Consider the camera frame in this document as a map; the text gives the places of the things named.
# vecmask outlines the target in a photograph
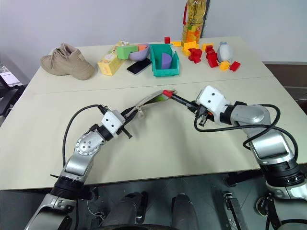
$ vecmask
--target purple bowl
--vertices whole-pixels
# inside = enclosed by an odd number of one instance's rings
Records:
[[[138,52],[133,52],[129,54],[129,58],[132,61],[143,61],[149,55],[149,44],[145,43],[142,45],[146,45],[147,48]]]

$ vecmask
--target yellow box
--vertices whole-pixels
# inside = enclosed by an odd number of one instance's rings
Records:
[[[191,49],[191,48],[195,48],[196,47],[196,41],[194,42],[186,42],[183,47],[185,49]]]
[[[201,50],[202,51],[205,51],[206,50],[206,46],[214,46],[214,43],[204,43],[204,44],[202,44],[202,46],[201,46]]]
[[[230,63],[228,61],[223,61],[220,64],[220,70],[223,70],[223,71],[228,70],[229,66],[230,66]]]
[[[174,41],[171,42],[171,44],[173,44],[174,46],[181,46],[181,41]]]
[[[188,49],[182,48],[182,52],[187,57],[191,55],[191,52]]]
[[[119,41],[115,46],[113,46],[107,54],[105,54],[100,61],[98,61],[98,66],[100,71],[106,75],[114,75],[119,67],[124,63],[125,60],[121,60],[117,57],[116,49],[118,46],[127,46],[129,42]]]

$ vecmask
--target bottle label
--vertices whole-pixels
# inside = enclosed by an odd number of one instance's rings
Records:
[[[201,36],[201,27],[195,25],[189,25],[187,31],[187,38],[185,42],[194,42],[199,43]]]

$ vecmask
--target black cable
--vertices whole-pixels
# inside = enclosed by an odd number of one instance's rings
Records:
[[[254,136],[251,137],[251,138],[248,138],[246,141],[243,142],[243,144],[242,144],[243,147],[246,148],[246,149],[248,149],[248,150],[250,150],[250,147],[247,146],[247,143],[249,143],[249,142],[253,141],[254,139],[259,138],[259,137],[261,137],[262,135],[264,135],[264,134],[266,134],[267,132],[269,132],[269,131],[277,124],[277,122],[279,121],[280,115],[281,115],[279,108],[278,108],[277,106],[273,105],[273,104],[260,104],[260,105],[262,105],[262,106],[264,106],[264,107],[271,107],[271,108],[275,109],[275,110],[276,110],[276,117],[275,117],[274,121],[272,122],[272,124],[270,124],[269,127],[267,127],[267,128],[266,128],[265,130],[263,130],[262,132],[260,132],[260,133],[258,133],[258,134],[256,134],[256,135],[254,135]]]
[[[196,116],[194,119],[194,127],[197,131],[202,132],[202,133],[206,133],[206,132],[220,132],[220,131],[228,131],[228,130],[235,130],[235,129],[243,129],[243,128],[268,128],[270,127],[270,125],[246,125],[246,126],[234,126],[234,127],[226,127],[226,128],[213,128],[213,129],[200,129],[197,127],[197,120],[198,117]],[[295,138],[286,130],[279,128],[279,127],[272,127],[272,129],[276,129],[284,134],[286,134],[290,140],[293,143],[293,147],[294,147],[294,158],[295,160],[297,160],[298,157],[298,145],[297,142],[295,140]]]
[[[78,199],[77,199],[76,200],[76,224],[75,224],[74,230],[78,229],[78,225],[79,225],[79,202],[78,202]]]
[[[89,105],[89,106],[86,106],[80,110],[78,110],[73,116],[72,118],[70,119],[67,127],[66,127],[66,130],[65,130],[65,134],[64,134],[64,138],[63,138],[63,145],[62,145],[62,159],[63,159],[63,167],[65,166],[66,164],[66,156],[65,156],[65,147],[66,147],[66,139],[67,139],[67,134],[68,134],[68,131],[69,131],[69,128],[71,127],[71,124],[72,124],[72,121],[75,119],[75,117],[81,113],[82,111],[86,110],[86,109],[89,109],[89,108],[93,108],[93,107],[100,107],[101,105],[99,104],[93,104],[93,105]]]
[[[270,228],[270,215],[268,214],[267,222],[265,223],[265,230],[269,230]]]

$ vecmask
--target red toy block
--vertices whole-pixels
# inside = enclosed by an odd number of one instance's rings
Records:
[[[171,38],[170,37],[164,37],[164,43],[165,44],[170,44]]]
[[[208,57],[208,64],[211,68],[217,67],[219,66],[219,64],[217,63],[216,59],[212,56]]]
[[[236,72],[236,70],[240,67],[240,65],[241,63],[235,61],[234,63],[232,63],[229,69],[232,70],[233,72]]]
[[[209,57],[213,57],[215,60],[217,60],[217,53],[215,53],[214,51],[209,51],[206,55],[206,58],[208,59]]]
[[[193,55],[193,53],[195,52],[195,48],[191,48],[191,49],[189,49],[189,51],[191,52],[191,55]]]
[[[201,57],[201,54],[202,54],[202,50],[201,49],[196,49],[193,52],[193,55],[198,56],[198,57]]]
[[[194,63],[197,64],[201,61],[200,57],[194,57]]]
[[[206,46],[205,52],[207,53],[209,50],[213,49],[212,46]]]

